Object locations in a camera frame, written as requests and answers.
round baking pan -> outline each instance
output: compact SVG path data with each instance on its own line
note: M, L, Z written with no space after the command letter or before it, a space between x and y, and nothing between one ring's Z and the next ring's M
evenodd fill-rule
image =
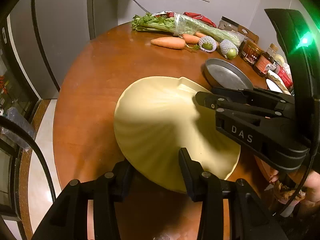
M249 78L237 67L218 58L210 58L205 62L204 75L211 86L218 82L229 89L253 89Z

green fruit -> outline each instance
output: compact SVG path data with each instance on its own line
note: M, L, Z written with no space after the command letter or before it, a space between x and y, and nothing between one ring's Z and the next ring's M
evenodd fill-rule
M207 50L212 50L213 46L211 43L206 42L206 43L202 44L202 48L207 49Z
M229 50L226 54L228 59L233 59L237 56L237 50L235 48L232 48L231 50Z

brown floor border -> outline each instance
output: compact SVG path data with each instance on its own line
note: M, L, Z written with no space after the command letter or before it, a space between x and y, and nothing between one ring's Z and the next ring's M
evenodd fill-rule
M38 133L40 124L44 117L44 113L47 110L50 101L50 99L41 100L32 119L31 125L35 129L36 134ZM30 240L33 236L28 205L28 178L31 154L32 149L30 149L29 151L23 151L19 172L19 207L23 229L27 240Z

bottle cap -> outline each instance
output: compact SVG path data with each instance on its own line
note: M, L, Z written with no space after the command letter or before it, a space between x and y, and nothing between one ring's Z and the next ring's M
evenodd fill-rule
M278 51L278 47L276 45L274 45L273 43L270 44L269 46L272 50L274 50L274 52Z

sauce bottle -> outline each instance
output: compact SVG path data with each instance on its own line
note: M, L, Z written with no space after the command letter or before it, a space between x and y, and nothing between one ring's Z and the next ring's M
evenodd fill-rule
M265 77L267 75L268 70L272 67L273 63L275 62L274 56L277 50L277 46L271 43L267 51L262 53L258 62L252 67L253 70L259 76Z

